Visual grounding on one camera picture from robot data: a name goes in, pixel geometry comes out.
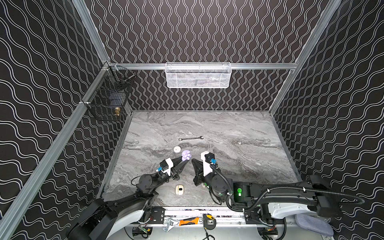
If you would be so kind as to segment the purple earbud charging case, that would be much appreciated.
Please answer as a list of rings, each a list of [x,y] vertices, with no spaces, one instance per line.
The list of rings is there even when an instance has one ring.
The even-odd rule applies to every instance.
[[[189,150],[184,150],[182,152],[182,161],[189,161],[192,158],[191,151]]]

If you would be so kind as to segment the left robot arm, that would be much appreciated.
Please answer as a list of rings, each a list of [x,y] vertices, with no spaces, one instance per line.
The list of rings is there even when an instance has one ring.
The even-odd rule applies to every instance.
[[[153,174],[139,176],[136,191],[127,197],[105,201],[94,200],[80,217],[71,223],[66,233],[68,240],[106,240],[114,233],[132,223],[145,224],[158,193],[156,189],[169,180],[179,180],[180,174],[192,159],[186,151],[175,159],[165,159]]]

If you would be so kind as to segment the white earbud charging case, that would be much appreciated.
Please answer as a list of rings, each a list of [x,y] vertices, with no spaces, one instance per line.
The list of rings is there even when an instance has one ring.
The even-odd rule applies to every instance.
[[[175,152],[175,153],[180,153],[180,152],[181,152],[181,147],[179,147],[179,146],[175,146],[175,147],[174,147],[174,152]]]

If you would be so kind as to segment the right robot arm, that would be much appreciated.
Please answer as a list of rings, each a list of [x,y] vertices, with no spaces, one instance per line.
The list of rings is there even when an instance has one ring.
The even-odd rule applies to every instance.
[[[304,213],[338,218],[343,206],[365,203],[362,197],[333,191],[327,181],[316,175],[298,183],[265,185],[225,177],[215,159],[193,159],[192,164],[195,185],[206,186],[216,204],[243,213],[246,222],[271,226],[276,220]]]

